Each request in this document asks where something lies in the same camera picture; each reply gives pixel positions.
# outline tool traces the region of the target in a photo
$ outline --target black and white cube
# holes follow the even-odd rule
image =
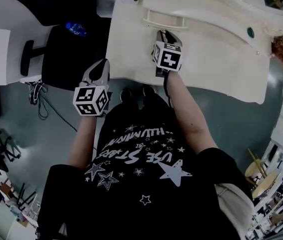
[[[183,63],[182,47],[157,41],[154,48],[153,60],[158,68],[178,72]]]
[[[72,101],[81,116],[100,116],[108,102],[105,86],[77,87]]]

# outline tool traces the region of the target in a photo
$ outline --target gray floor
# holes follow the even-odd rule
[[[269,80],[262,105],[245,103],[214,91],[189,88],[206,117],[215,142],[236,160],[242,172],[251,163],[247,148],[259,155],[264,153],[282,106],[283,68],[274,59],[271,60]],[[140,83],[111,80],[110,108],[120,102],[119,93],[124,87],[141,95]],[[28,86],[22,83],[0,87],[0,129],[13,137],[21,151],[20,159],[7,162],[10,180],[17,188],[25,182],[28,192],[36,189],[41,195],[50,167],[67,162],[76,133],[50,107],[47,120],[40,120],[38,106],[29,103],[28,92]],[[158,88],[158,93],[165,97],[162,87]],[[46,96],[65,119],[76,128],[79,126],[80,116],[72,105],[73,92],[49,87]],[[103,119],[99,118],[96,140],[102,124]]]

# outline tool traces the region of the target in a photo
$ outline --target person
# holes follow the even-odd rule
[[[49,171],[40,239],[53,239],[64,223],[68,239],[245,239],[254,209],[245,177],[218,149],[177,72],[167,90],[173,109],[145,85],[139,110],[124,89],[93,161],[97,118],[82,118],[68,165]]]

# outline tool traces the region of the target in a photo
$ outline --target black pants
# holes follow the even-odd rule
[[[113,136],[111,133],[115,129],[131,125],[144,125],[147,129],[155,128],[159,124],[169,124],[172,128],[179,130],[174,110],[158,94],[152,93],[145,96],[143,104],[144,107],[139,109],[135,100],[123,102],[107,114],[99,135],[98,153],[110,141],[109,136]]]

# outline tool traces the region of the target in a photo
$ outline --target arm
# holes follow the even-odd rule
[[[97,117],[83,116],[73,142],[68,164],[84,170],[92,161]]]
[[[205,149],[217,148],[201,109],[177,72],[169,73],[167,89],[179,126],[191,149],[198,155]]]

